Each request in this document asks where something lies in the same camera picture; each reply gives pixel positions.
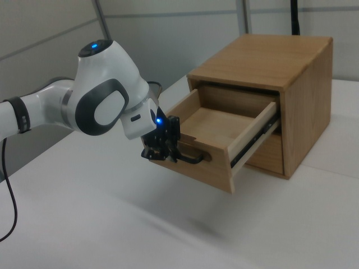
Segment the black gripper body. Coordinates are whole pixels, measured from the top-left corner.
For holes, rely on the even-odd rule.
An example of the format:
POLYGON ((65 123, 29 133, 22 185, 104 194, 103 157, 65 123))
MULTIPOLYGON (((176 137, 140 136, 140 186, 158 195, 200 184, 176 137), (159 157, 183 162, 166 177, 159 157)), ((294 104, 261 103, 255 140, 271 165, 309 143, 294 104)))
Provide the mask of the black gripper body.
POLYGON ((168 138, 169 120, 160 107, 156 113, 151 111, 151 117, 155 123, 155 130, 141 136, 142 142, 146 147, 162 147, 168 138))

